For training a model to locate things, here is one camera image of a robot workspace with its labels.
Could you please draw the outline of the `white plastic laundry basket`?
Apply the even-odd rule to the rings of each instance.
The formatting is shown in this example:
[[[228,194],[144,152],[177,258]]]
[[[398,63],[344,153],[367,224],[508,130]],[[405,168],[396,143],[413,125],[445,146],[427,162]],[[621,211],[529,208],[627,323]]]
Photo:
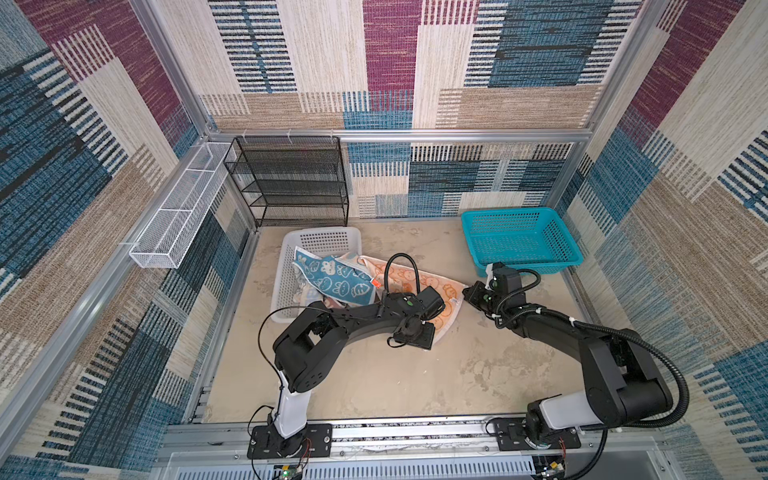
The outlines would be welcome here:
[[[283,238],[270,307],[276,323],[290,323],[298,315],[294,297],[305,286],[315,287],[321,268],[346,253],[362,253],[362,237],[355,227],[294,230]]]

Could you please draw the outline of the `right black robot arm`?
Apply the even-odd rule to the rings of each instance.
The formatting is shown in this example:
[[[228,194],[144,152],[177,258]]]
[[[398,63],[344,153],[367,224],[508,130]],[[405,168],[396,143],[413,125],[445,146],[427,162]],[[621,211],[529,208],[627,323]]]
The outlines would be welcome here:
[[[546,344],[579,362],[583,390],[531,402],[524,431],[529,445],[549,447],[572,429],[661,428],[681,420],[690,391],[681,370],[631,329],[579,321],[543,305],[510,305],[481,282],[464,300],[499,329]]]

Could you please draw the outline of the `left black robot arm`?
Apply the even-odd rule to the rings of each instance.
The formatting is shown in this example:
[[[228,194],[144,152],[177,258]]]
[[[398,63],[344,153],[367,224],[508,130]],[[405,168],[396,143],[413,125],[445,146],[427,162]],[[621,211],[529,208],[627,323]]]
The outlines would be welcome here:
[[[398,258],[410,262],[414,293],[392,292],[389,272]],[[343,349],[354,342],[386,334],[387,345],[429,351],[436,327],[432,323],[446,308],[431,286],[422,287],[415,260],[408,254],[392,255],[384,269],[381,299],[354,308],[329,308],[321,301],[301,308],[300,314],[273,343],[273,357],[265,361],[279,379],[279,398],[268,417],[267,438],[289,451],[306,438],[311,391],[330,373]]]

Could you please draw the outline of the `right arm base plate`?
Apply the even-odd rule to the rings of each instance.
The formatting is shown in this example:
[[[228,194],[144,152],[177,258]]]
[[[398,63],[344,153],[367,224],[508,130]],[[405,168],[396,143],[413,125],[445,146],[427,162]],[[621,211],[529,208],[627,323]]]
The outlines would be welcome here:
[[[492,417],[485,423],[486,433],[493,437],[500,451],[533,451],[578,449],[581,440],[575,429],[553,430],[536,417]]]

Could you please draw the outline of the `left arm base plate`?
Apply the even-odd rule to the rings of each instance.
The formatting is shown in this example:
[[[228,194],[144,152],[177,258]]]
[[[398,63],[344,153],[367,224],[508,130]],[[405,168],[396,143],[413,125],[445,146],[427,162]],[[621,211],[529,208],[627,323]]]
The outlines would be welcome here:
[[[333,426],[330,423],[307,424],[298,433],[287,438],[278,433],[276,426],[254,426],[251,430],[247,458],[326,458],[330,456],[332,440]]]

